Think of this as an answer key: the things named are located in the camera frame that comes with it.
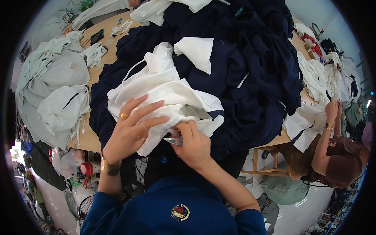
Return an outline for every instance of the gold ring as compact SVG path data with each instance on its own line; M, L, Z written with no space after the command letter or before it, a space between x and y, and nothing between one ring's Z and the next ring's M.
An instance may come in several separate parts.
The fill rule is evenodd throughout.
M125 113L122 113L120 115L120 117L123 119L123 120L126 120L127 118L129 118L129 115L128 114L125 114Z

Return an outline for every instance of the wooden stool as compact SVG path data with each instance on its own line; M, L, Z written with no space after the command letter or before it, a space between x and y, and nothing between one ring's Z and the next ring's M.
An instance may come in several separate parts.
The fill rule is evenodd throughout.
M242 170L242 173L248 173L248 174L259 174L263 176L289 176L292 180L299 180L300 175L297 175L294 173L290 166L287 166L287 169L279 169L277 168L278 165L278 154L276 156L273 156L273 168L265 168L261 171L257 171L257 161L258 161L258 148L253 149L253 171L245 171Z

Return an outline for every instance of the stool leg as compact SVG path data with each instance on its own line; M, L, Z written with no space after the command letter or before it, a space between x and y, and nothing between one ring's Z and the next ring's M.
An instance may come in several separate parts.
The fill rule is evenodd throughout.
M253 149L253 171L257 172L258 149Z

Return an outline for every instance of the wall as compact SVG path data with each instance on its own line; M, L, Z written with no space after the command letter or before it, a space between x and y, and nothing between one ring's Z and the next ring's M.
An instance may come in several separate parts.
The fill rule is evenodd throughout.
M73 0L74 4L79 4L79 0ZM72 6L72 13L79 14L80 11L78 10L79 5ZM68 12L71 11L71 0L48 0L46 4L42 7L40 12L36 14L34 20L31 22L29 29L25 32L25 36L20 43L20 47L17 53L17 56L20 56L20 51L25 45L27 41L31 41L31 38L34 32L39 28L39 25L43 23L46 19L52 16L56 11L65 11L67 9Z
M360 63L360 46L346 20L330 0L285 0L285 4L291 14L306 26L311 27L314 22L320 30L323 29L321 40L330 38L345 52L345 56L353 58L356 64Z

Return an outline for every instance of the red fabric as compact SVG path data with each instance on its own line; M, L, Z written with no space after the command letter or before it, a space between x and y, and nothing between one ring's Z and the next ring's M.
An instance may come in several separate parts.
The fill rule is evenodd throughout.
M312 51L316 52L320 58L323 57L323 53L321 52L321 49L320 49L320 46L318 45L318 43L311 36L309 36L306 33L303 35L302 40L304 41L305 38L308 38L309 40L312 41L312 43L316 44L315 47L312 47Z

